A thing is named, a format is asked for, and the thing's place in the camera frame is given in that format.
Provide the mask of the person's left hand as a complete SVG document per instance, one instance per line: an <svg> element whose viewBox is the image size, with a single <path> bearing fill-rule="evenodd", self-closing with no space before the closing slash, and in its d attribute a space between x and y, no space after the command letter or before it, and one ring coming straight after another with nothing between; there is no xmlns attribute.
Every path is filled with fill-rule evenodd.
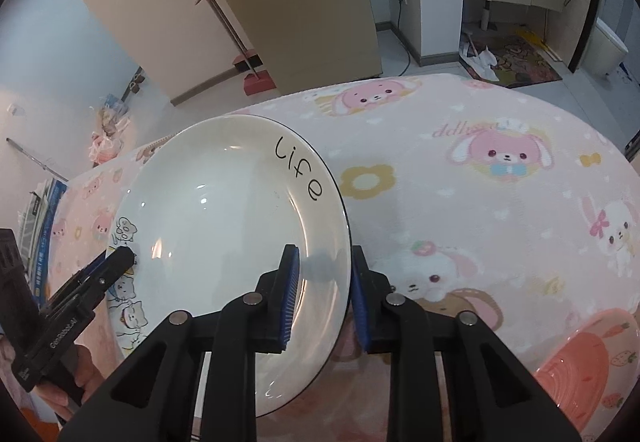
<svg viewBox="0 0 640 442"><path fill-rule="evenodd" d="M86 346L78 344L76 353L75 384L84 392L82 402L86 402L104 383L104 377L94 365L91 352ZM35 388L35 392L48 407L52 408L59 418L67 422L73 417L74 412L70 407L70 397L55 384L51 384L50 381L43 381Z"/></svg>

